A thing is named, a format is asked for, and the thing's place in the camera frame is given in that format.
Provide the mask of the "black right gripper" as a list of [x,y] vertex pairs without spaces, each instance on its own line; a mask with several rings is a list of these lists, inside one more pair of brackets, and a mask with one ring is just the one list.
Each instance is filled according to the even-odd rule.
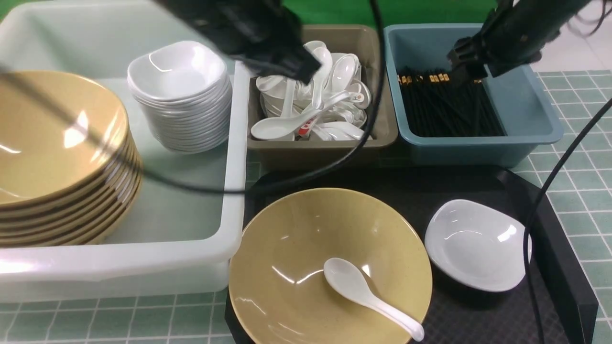
[[458,39],[447,54],[457,82],[498,77],[540,61],[544,46],[588,0],[499,0],[480,31]]

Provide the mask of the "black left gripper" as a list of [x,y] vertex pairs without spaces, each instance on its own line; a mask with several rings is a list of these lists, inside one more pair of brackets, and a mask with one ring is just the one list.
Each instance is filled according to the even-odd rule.
[[321,67],[303,45],[302,22],[280,0],[158,0],[156,4],[256,76],[309,83]]

